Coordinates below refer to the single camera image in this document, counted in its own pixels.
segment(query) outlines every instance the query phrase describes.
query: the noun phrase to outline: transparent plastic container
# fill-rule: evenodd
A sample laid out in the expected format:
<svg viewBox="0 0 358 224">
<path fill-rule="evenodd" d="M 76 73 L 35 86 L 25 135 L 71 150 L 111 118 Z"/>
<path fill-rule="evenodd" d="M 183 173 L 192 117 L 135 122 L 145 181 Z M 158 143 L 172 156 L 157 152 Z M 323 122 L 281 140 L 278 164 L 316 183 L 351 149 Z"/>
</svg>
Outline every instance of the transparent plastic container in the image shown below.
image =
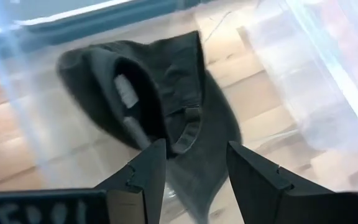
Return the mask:
<svg viewBox="0 0 358 224">
<path fill-rule="evenodd" d="M 55 71 L 62 53 L 193 30 L 245 146 L 358 190 L 358 1 L 336 0 L 0 1 L 0 190 L 93 187 L 139 153 L 76 105 Z M 243 223 L 229 181 L 209 219 Z M 177 202 L 161 222 L 192 221 Z"/>
</svg>

